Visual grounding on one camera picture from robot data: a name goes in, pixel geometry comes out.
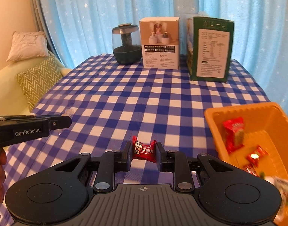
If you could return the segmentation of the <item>red milk candy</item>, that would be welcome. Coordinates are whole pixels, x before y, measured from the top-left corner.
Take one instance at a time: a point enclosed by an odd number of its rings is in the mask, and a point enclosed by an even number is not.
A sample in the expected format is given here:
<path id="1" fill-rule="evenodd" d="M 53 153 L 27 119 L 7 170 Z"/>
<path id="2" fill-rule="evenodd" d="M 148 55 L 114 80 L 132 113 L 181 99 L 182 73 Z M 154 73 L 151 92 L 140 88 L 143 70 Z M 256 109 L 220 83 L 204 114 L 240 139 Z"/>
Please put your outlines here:
<path id="1" fill-rule="evenodd" d="M 153 140 L 150 144 L 139 142 L 136 136 L 132 137 L 132 159 L 146 160 L 156 163 L 156 144 Z"/>

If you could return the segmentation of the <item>red snack packet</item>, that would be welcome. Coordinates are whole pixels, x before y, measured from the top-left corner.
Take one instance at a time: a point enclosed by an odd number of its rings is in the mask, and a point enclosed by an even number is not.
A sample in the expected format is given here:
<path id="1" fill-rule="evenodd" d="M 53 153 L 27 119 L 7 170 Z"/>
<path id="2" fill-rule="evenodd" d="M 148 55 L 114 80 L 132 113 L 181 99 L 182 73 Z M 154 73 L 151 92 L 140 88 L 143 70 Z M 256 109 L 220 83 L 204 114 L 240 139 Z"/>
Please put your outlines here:
<path id="1" fill-rule="evenodd" d="M 228 154 L 243 147 L 244 120 L 242 117 L 229 119 L 223 122 Z"/>

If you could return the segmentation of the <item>white green snack pouch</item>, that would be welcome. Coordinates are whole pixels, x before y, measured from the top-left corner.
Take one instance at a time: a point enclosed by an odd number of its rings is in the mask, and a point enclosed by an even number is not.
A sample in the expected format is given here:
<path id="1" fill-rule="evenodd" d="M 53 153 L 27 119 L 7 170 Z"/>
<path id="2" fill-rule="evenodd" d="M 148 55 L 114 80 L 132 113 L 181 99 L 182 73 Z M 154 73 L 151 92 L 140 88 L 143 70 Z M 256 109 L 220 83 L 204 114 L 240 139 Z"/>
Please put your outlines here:
<path id="1" fill-rule="evenodd" d="M 280 192 L 282 203 L 288 205 L 288 180 L 278 176 L 266 176 L 265 180 L 274 185 Z"/>

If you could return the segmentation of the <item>red clear candy wrapper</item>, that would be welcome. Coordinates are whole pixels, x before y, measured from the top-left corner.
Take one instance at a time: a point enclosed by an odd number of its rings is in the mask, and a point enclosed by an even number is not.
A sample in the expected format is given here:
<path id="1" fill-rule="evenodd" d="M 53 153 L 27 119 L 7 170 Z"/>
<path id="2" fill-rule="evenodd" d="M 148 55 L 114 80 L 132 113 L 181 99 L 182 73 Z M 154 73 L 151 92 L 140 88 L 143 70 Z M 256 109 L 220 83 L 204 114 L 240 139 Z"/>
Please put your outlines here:
<path id="1" fill-rule="evenodd" d="M 252 174 L 252 175 L 254 175 L 254 176 L 259 177 L 259 175 L 257 174 L 254 166 L 251 165 L 251 164 L 244 165 L 242 169 L 243 169 L 244 171 L 246 171 L 247 173 L 249 173 L 249 174 Z"/>

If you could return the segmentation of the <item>light green sofa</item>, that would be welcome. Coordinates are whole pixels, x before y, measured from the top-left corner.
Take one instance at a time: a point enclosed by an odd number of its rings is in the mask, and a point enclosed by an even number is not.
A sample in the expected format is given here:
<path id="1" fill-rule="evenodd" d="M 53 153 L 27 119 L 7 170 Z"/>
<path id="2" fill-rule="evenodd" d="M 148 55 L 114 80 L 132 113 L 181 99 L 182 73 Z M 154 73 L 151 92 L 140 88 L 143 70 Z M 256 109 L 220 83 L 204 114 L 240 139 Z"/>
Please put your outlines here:
<path id="1" fill-rule="evenodd" d="M 0 116 L 29 115 L 31 113 L 16 75 L 41 63 L 50 56 L 56 59 L 63 77 L 71 71 L 69 68 L 64 68 L 51 52 L 47 57 L 17 61 L 0 70 Z"/>

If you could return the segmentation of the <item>green chevron cushion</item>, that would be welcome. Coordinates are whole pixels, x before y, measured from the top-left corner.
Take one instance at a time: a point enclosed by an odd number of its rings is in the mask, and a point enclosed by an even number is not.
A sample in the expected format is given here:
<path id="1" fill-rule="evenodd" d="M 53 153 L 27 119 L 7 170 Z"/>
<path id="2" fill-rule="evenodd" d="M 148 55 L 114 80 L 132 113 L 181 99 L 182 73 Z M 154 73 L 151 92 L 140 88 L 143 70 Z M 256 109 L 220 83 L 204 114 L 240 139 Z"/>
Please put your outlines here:
<path id="1" fill-rule="evenodd" d="M 40 99 L 62 78 L 63 75 L 57 61 L 51 56 L 16 75 L 30 112 Z"/>

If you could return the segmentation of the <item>blue white checkered tablecloth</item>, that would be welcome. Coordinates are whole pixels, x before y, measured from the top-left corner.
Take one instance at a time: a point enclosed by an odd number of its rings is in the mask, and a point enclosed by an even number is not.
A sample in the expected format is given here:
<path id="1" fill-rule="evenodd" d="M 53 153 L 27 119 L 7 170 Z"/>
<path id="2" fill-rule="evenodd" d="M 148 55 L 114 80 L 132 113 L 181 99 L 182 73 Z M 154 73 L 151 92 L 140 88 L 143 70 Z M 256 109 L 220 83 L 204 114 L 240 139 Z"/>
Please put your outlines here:
<path id="1" fill-rule="evenodd" d="M 7 153 L 5 187 L 79 153 L 100 156 L 136 136 L 160 141 L 188 156 L 216 155 L 204 118 L 207 108 L 268 101 L 263 89 L 237 61 L 228 81 L 197 82 L 179 70 L 119 65 L 110 54 L 91 57 L 69 72 L 35 107 L 37 115 L 72 110 L 71 127 L 13 145 Z"/>

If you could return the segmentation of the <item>white patterned cushion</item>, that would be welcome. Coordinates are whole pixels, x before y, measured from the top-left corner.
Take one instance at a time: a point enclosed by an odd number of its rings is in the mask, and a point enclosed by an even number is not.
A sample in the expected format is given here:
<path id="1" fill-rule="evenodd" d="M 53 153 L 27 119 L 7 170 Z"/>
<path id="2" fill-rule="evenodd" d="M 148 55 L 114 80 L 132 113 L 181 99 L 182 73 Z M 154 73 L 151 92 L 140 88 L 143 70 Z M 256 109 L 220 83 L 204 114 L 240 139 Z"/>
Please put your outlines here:
<path id="1" fill-rule="evenodd" d="M 8 62 L 47 57 L 47 40 L 44 32 L 17 32 L 12 34 L 12 45 Z"/>

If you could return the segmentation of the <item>orange plastic tray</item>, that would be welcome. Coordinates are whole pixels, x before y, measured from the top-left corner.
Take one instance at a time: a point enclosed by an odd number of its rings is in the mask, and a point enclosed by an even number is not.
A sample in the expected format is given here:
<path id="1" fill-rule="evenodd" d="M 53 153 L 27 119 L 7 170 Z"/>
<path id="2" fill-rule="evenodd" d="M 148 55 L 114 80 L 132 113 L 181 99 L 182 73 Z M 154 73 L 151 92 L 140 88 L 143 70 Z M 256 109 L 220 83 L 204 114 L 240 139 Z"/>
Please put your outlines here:
<path id="1" fill-rule="evenodd" d="M 237 117 L 244 121 L 243 147 L 228 153 L 223 123 Z M 261 159 L 256 172 L 288 180 L 288 116 L 278 104 L 268 102 L 208 108 L 205 118 L 221 160 L 242 168 L 248 164 L 246 156 L 261 146 L 268 154 Z"/>

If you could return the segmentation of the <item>dark glass humidifier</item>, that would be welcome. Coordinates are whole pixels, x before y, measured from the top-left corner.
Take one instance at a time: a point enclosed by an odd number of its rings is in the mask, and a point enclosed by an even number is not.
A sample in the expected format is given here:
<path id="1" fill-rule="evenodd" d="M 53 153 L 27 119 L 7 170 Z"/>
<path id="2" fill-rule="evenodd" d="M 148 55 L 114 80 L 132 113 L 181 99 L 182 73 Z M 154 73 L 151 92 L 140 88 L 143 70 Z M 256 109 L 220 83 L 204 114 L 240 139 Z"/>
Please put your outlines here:
<path id="1" fill-rule="evenodd" d="M 113 55 L 122 65 L 131 65 L 142 58 L 139 27 L 136 24 L 119 24 L 112 29 Z"/>

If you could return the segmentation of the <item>beige white product box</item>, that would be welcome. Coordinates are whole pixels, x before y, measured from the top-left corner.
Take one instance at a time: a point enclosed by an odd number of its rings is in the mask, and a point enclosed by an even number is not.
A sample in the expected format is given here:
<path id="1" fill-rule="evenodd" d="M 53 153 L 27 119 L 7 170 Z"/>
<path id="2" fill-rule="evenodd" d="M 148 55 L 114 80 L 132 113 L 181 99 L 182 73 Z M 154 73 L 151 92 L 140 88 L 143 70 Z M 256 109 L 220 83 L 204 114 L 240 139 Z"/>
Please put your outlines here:
<path id="1" fill-rule="evenodd" d="M 179 17 L 145 17 L 140 20 L 144 68 L 179 69 Z"/>

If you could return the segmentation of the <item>dark green printed box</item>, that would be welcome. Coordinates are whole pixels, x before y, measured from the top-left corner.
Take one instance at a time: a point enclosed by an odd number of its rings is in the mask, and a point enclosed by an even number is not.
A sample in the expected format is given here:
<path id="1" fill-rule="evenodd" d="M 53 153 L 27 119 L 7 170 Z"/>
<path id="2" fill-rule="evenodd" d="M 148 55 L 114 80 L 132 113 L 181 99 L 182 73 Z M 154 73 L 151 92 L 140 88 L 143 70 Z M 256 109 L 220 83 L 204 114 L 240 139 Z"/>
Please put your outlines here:
<path id="1" fill-rule="evenodd" d="M 186 19 L 186 63 L 191 80 L 227 81 L 234 25 L 230 20 L 199 15 Z"/>

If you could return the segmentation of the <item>blue star curtain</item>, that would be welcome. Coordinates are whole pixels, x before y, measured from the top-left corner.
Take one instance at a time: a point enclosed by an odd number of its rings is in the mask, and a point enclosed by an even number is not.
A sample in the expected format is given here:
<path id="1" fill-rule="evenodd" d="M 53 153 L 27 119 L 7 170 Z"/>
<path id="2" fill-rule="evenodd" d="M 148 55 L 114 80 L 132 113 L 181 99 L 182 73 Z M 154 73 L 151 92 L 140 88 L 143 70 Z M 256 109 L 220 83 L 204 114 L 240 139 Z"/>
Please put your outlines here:
<path id="1" fill-rule="evenodd" d="M 35 0 L 52 51 L 74 68 L 112 52 L 112 29 L 205 12 L 235 23 L 232 58 L 288 114 L 288 0 Z"/>

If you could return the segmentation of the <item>grey curtain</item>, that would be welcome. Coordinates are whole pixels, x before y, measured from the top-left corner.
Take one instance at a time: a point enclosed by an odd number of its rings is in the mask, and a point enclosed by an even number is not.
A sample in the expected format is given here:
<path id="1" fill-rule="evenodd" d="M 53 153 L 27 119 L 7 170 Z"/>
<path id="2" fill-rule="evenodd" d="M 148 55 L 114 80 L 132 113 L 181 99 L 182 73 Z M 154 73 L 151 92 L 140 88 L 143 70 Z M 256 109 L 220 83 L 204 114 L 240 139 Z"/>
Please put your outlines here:
<path id="1" fill-rule="evenodd" d="M 53 52 L 54 47 L 53 47 L 53 44 L 51 42 L 49 32 L 47 30 L 47 25 L 46 25 L 46 21 L 44 19 L 44 15 L 43 15 L 41 1 L 40 0 L 30 0 L 30 3 L 31 3 L 33 21 L 34 21 L 35 27 L 36 27 L 37 31 L 42 31 L 45 33 L 46 39 L 47 39 L 47 48 L 51 52 Z"/>

